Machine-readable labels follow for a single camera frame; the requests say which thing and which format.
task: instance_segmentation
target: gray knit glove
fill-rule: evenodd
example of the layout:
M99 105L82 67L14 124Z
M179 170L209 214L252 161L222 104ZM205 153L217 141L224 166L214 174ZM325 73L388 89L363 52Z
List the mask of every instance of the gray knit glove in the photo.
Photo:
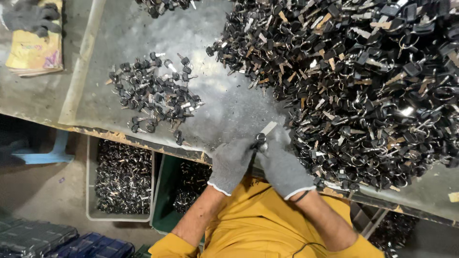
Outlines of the gray knit glove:
M20 0L11 10L4 11L3 22L8 30L24 30L37 34L40 38L48 36L48 30L61 32L61 26L52 21L59 19L55 4L38 7L39 0Z
M314 177L307 174L297 157L286 152L279 142L270 141L268 150L257 153L257 157L264 169L266 180L284 200L301 191L316 189Z
M207 183L231 196L249 166L253 154L253 150L249 149L252 143L253 139L237 139L223 143L212 152L212 175Z

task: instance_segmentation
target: notebook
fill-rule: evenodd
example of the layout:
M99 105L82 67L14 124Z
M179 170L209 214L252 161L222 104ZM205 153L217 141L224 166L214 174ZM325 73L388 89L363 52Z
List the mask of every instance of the notebook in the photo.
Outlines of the notebook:
M39 6L47 3L55 3L59 13L62 13L62 0L41 0ZM53 22L62 27L62 15L59 20ZM39 38L31 32L14 31L6 66L19 76L62 71L62 34L48 31L48 37Z

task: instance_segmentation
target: black wire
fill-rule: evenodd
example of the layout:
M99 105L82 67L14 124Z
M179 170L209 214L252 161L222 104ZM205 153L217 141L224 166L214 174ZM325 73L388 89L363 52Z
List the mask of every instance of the black wire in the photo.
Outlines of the black wire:
M309 243L306 243L303 245L303 247L300 248L300 250L296 251L292 256L291 258L295 258L295 254L303 251L303 249L308 246L308 245L320 245L321 247L323 247L325 250L327 250L327 248L325 248L323 245L319 244L319 243L314 243L314 242L309 242Z

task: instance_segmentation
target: pile of keys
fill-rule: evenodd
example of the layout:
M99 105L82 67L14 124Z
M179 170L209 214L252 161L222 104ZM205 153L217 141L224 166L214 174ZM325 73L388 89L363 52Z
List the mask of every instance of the pile of keys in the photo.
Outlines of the pile of keys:
M180 170L182 175L176 190L173 207L178 213L186 213L206 188L212 170L208 165L193 161L181 163Z
M449 0L236 0L209 56L285 101L318 186L405 187L459 165L459 20Z
M99 210L115 214L150 213L151 151L100 140L97 162L95 191Z
M144 4L148 14L153 19L157 19L160 15L163 15L166 10L173 11L176 7L180 7L186 10L191 6L196 10L194 0L134 0L138 4Z
M397 258L397 249L405 246L418 222L418 218L389 212L368 238L368 241L382 250L385 257Z
M120 97L122 109L129 108L147 115L131 118L128 127L133 133L154 133L159 121L166 120L171 123L169 130L174 133L176 143L191 146L177 128L187 117L194 116L192 111L205 104L188 89L188 82L197 75L190 76L192 64L187 57L177 54L184 66L181 72L177 72L171 60L166 59L163 63L160 59L163 55L152 52L150 60L136 58L133 64L120 64L116 72L109 73L107 84L115 86L112 92ZM170 69L172 74L157 76L161 66ZM176 84L177 81L183 81L184 85ZM146 121L145 130L140 128L141 121Z

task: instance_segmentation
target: blue stool leg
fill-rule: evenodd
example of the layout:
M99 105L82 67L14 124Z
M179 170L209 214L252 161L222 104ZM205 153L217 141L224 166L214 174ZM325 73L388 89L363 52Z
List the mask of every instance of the blue stool leg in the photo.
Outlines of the blue stool leg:
M53 150L46 154L12 154L26 162L26 164L46 164L56 162L71 162L75 155L65 153L67 145L68 131L57 130L56 141L54 142Z

